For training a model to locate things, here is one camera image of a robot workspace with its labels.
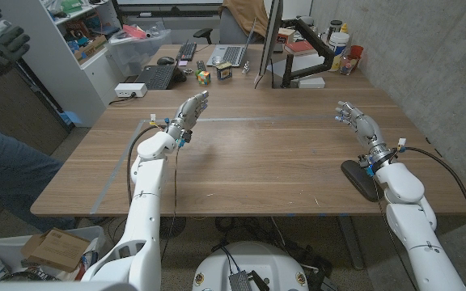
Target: laptop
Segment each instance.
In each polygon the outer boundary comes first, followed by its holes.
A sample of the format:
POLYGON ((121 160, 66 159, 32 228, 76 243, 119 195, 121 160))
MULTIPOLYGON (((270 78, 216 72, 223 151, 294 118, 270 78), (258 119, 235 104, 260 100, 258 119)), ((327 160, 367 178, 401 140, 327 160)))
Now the laptop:
POLYGON ((222 57, 223 61, 229 61, 234 67, 240 66, 242 58, 248 50, 249 42, 251 42, 252 33, 255 31, 255 24, 256 18, 252 21, 251 31, 249 32, 246 45, 217 44, 206 65, 213 65, 211 61, 214 57, 222 57))
POLYGON ((166 90, 172 84, 181 54, 177 54, 174 65, 148 65, 136 78, 135 83, 145 83, 148 90, 166 90))

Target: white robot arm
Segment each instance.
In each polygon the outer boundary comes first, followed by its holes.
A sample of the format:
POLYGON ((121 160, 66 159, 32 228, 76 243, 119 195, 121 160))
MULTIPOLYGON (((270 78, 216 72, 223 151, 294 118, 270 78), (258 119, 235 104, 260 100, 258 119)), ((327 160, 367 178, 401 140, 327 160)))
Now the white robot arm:
POLYGON ((434 230, 436 216, 424 197, 424 186, 407 167, 393 162, 395 152, 386 147, 379 126, 349 102, 339 102, 336 120, 348 124, 369 154, 359 163, 375 173, 374 179, 387 184, 388 224, 408 252, 420 290, 461 290, 465 286, 442 248, 434 230))
POLYGON ((118 244, 87 270, 82 281, 125 282, 140 291, 160 290, 159 207, 166 154, 189 141, 190 129, 206 109, 207 98, 208 92, 204 91, 186 100, 164 131, 140 143, 131 168, 136 187, 125 232, 118 244))

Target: wooden table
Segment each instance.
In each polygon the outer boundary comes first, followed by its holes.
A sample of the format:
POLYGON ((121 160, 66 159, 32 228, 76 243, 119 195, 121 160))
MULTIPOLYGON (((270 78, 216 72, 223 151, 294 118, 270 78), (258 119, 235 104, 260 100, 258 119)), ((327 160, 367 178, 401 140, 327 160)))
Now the wooden table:
MULTIPOLYGON (((163 46, 153 60, 174 57, 179 47, 163 46)), ((187 67, 195 70, 196 61, 206 62, 213 48, 197 52, 187 67)), ((360 71, 350 76, 324 72, 326 87, 319 90, 271 89, 268 71, 253 89, 261 45, 250 45, 246 58, 251 62, 247 76, 234 69, 233 78, 219 81, 211 70, 208 86, 199 85, 190 75, 173 90, 149 91, 144 98, 109 106, 32 212, 126 215, 125 165, 131 139, 148 126, 151 113, 158 120, 172 118, 180 104, 203 90, 210 93, 209 107, 193 128, 191 143, 179 152, 178 216, 379 214, 379 206, 365 200, 341 172, 343 161, 366 153, 354 132, 334 120, 339 100, 350 101, 372 116, 388 146, 407 137, 407 146, 436 154, 388 95, 374 88, 360 71)), ((154 133, 151 130, 140 141, 154 133)), ((162 215, 174 211, 175 154, 169 159, 162 215)), ((399 160, 424 183, 436 213, 466 213, 456 182, 435 161, 416 152, 400 154, 399 160)))

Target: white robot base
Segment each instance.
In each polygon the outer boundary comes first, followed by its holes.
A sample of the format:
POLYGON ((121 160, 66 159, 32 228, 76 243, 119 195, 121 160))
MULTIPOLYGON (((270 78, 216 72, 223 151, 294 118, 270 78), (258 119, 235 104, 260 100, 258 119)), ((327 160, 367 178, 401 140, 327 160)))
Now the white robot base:
MULTIPOLYGON (((279 248, 263 242, 235 242, 225 246, 239 265, 240 271, 256 274, 270 290, 308 290, 305 273, 299 263, 279 248)), ((237 273, 235 263, 231 270, 237 273)), ((230 263, 222 249, 216 250, 199 265, 193 279, 193 291, 231 290, 230 263)), ((254 280, 249 281, 251 290, 259 290, 254 280)))

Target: white bin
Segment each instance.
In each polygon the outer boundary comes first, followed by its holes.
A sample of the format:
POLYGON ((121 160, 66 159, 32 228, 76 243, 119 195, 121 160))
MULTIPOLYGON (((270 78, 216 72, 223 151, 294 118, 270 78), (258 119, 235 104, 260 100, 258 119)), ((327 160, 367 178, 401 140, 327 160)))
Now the white bin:
POLYGON ((119 43, 112 43, 112 38, 106 44, 112 58, 124 76, 139 75, 163 44, 172 44, 171 30, 159 31, 158 36, 144 40, 132 39, 119 43))
MULTIPOLYGON (((105 234, 101 226, 90 226, 74 230, 67 230, 67 232, 92 241, 97 238, 95 250, 98 252, 98 257, 102 258, 104 255, 101 251, 104 249, 105 234)), ((21 267, 21 260, 24 259, 21 254, 21 248, 30 239, 31 235, 25 235, 13 238, 0 238, 0 258, 11 270, 11 273, 24 271, 26 268, 21 267)), ((44 272, 49 275, 56 276, 61 270, 56 268, 49 268, 42 266, 44 272)))

